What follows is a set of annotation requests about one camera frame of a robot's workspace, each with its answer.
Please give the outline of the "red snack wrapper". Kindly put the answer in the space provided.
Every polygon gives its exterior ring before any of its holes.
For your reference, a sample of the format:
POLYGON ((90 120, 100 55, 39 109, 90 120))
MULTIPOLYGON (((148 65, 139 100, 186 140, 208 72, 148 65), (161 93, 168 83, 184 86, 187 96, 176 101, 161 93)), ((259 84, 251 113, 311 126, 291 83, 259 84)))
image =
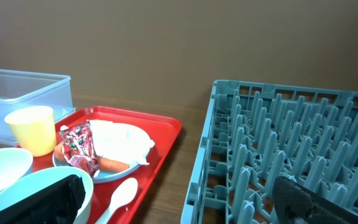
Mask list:
POLYGON ((94 149, 93 133, 89 121, 60 130, 62 147, 60 157, 70 166, 79 168, 93 177, 100 170, 94 149))

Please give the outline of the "white tissue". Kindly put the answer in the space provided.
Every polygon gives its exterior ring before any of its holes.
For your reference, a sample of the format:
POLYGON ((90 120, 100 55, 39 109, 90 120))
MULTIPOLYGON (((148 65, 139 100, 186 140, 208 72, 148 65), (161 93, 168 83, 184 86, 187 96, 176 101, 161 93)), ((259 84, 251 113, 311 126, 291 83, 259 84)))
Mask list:
POLYGON ((130 166, 149 164, 147 155, 155 142, 143 129, 100 119, 89 120, 89 123, 98 156, 130 166))

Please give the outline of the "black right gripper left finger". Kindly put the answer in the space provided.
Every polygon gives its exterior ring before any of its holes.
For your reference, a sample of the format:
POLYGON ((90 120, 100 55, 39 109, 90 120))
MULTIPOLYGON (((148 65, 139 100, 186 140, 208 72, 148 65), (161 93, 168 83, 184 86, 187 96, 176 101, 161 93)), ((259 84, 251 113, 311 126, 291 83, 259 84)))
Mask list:
POLYGON ((34 183, 30 175, 0 193, 0 224, 74 223, 83 206, 83 178, 71 174, 60 180, 34 183))

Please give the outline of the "green bowl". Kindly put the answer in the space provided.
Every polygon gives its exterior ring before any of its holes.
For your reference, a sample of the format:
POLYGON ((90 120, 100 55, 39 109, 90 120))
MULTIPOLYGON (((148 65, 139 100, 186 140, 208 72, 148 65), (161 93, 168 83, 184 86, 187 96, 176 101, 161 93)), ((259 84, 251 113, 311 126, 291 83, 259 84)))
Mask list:
POLYGON ((50 167, 20 178, 0 192, 0 211, 72 174, 82 178, 85 188, 84 202, 73 223, 86 224, 91 211, 93 180, 85 171, 70 166, 50 167))

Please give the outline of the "orange carrot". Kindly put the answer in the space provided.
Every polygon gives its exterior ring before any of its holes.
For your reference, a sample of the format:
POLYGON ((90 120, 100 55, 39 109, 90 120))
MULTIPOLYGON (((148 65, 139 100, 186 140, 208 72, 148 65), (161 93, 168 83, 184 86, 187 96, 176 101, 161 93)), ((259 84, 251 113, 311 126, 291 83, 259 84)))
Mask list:
MULTIPOLYGON (((64 155, 62 153, 62 149, 63 149, 63 142, 59 143, 57 146, 55 146, 54 149, 54 157, 64 163, 64 164, 68 164, 67 161, 64 158, 64 155)), ((129 168, 128 164, 125 164, 123 162, 119 162, 119 161, 115 161, 115 160, 111 160, 105 157, 101 157, 98 156, 98 162, 100 165, 100 168, 102 171, 106 171, 106 172, 122 172, 125 171, 129 168)))

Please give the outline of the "light blue bowl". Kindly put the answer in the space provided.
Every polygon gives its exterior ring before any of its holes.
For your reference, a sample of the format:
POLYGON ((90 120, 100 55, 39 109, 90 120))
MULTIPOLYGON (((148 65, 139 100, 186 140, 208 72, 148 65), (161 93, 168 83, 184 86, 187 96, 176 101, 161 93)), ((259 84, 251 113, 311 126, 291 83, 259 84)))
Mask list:
POLYGON ((32 172, 33 155, 26 149, 0 148, 0 191, 32 172))

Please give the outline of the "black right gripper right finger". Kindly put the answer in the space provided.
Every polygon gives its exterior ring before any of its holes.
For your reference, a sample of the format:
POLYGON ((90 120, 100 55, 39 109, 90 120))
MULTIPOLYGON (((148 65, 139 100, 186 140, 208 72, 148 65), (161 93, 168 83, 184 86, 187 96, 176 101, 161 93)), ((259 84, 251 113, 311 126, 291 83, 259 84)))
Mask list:
POLYGON ((279 224, 358 224, 358 215, 284 176, 275 179, 272 200, 279 224))

